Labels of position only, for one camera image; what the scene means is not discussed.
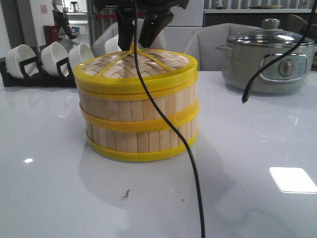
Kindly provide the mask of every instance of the bamboo steamer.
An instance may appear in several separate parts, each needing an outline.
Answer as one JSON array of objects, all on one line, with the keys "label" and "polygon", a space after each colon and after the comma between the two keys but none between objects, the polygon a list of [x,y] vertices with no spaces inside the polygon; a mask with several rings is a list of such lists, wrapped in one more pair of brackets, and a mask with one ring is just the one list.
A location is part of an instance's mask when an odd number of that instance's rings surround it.
[{"label": "bamboo steamer", "polygon": [[[198,132],[196,59],[150,49],[139,49],[138,59],[155,102],[192,145]],[[133,47],[79,64],[74,75],[88,141],[97,152],[146,162],[186,150],[148,99],[137,76]]]}]

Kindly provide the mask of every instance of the white cup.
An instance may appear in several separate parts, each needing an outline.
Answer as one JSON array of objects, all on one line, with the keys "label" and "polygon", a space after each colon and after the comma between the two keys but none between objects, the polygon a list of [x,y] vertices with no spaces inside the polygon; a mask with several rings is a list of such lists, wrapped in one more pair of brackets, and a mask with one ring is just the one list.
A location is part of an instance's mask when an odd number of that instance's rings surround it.
[{"label": "white cup", "polygon": [[105,42],[106,54],[122,51],[122,49],[118,46],[118,40],[119,36],[116,35]]},{"label": "white cup", "polygon": [[76,65],[90,60],[94,57],[94,54],[86,43],[80,43],[76,47],[72,48],[69,51],[68,55],[70,67],[73,71]]},{"label": "white cup", "polygon": [[[64,46],[62,46],[59,42],[53,42],[44,48],[41,53],[44,70],[51,76],[59,77],[56,63],[66,57],[68,57],[68,53]],[[64,76],[69,74],[66,64],[63,64],[60,67],[60,70]]]},{"label": "white cup", "polygon": [[[30,59],[35,56],[34,51],[27,45],[19,45],[6,53],[5,56],[5,67],[6,70],[15,78],[23,78],[23,74],[20,69],[19,63],[23,60]],[[36,63],[30,63],[26,65],[25,72],[32,76],[35,73],[38,73],[39,70],[36,66]]]}]

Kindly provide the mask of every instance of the glossy table surface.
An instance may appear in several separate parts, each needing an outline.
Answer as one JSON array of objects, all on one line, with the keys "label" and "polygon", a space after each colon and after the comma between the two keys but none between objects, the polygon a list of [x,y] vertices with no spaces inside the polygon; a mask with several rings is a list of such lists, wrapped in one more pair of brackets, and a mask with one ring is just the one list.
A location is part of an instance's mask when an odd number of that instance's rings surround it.
[{"label": "glossy table surface", "polygon": [[[208,238],[317,237],[317,74],[252,94],[200,72],[192,147]],[[1,238],[199,238],[187,153],[123,163],[90,148],[77,89],[0,88]]]}]

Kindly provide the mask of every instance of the black cable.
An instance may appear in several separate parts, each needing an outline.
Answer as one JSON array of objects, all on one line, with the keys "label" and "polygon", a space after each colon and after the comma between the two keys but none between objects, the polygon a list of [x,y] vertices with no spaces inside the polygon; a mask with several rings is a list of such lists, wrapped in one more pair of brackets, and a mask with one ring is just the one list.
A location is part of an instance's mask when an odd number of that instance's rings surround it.
[{"label": "black cable", "polygon": [[286,57],[287,55],[292,53],[294,50],[296,50],[303,43],[305,38],[308,36],[309,29],[310,29],[310,27],[312,25],[314,14],[316,12],[316,7],[317,7],[317,0],[314,1],[314,5],[313,5],[312,11],[310,13],[310,17],[309,17],[309,20],[308,20],[308,23],[307,23],[306,30],[305,30],[303,36],[301,37],[301,39],[299,40],[299,42],[295,46],[293,46],[291,49],[286,51],[283,55],[281,55],[281,56],[275,58],[274,60],[272,60],[271,62],[267,63],[265,66],[263,66],[258,72],[256,72],[252,76],[252,78],[249,80],[249,82],[248,82],[248,84],[247,84],[247,86],[246,86],[246,88],[244,90],[244,93],[243,93],[243,96],[242,96],[242,103],[246,103],[248,101],[250,93],[251,93],[251,90],[252,90],[252,85],[253,85],[253,82],[256,79],[256,77],[258,77],[264,70],[266,70],[272,64],[278,62],[279,60],[283,59],[284,57]]},{"label": "black cable", "polygon": [[137,29],[138,29],[138,8],[135,0],[132,0],[134,2],[134,60],[135,60],[135,67],[140,79],[140,82],[149,98],[153,106],[155,107],[156,111],[159,113],[159,115],[164,119],[164,121],[169,125],[169,127],[178,135],[178,137],[182,140],[184,143],[186,150],[189,154],[190,161],[192,163],[194,177],[195,177],[195,183],[196,183],[196,190],[197,190],[197,199],[198,199],[198,207],[199,207],[199,215],[200,215],[200,223],[201,223],[201,237],[205,238],[205,219],[204,219],[204,210],[203,210],[203,200],[200,190],[200,183],[199,183],[199,177],[197,172],[196,163],[194,160],[194,156],[192,154],[192,151],[190,149],[189,144],[187,143],[186,139],[183,137],[183,135],[177,130],[177,128],[169,121],[169,119],[164,115],[164,113],[159,109],[157,104],[155,103],[153,97],[151,96],[139,69],[139,62],[138,62],[138,41],[137,41]]}]

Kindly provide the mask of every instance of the red container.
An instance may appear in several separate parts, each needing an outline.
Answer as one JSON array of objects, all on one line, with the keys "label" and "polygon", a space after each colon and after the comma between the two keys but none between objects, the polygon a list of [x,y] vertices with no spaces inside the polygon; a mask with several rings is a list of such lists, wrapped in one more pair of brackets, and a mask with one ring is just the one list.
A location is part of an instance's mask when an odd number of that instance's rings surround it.
[{"label": "red container", "polygon": [[43,28],[44,28],[45,42],[47,46],[55,41],[58,42],[58,32],[57,32],[57,27],[55,25],[45,25],[43,26]]}]

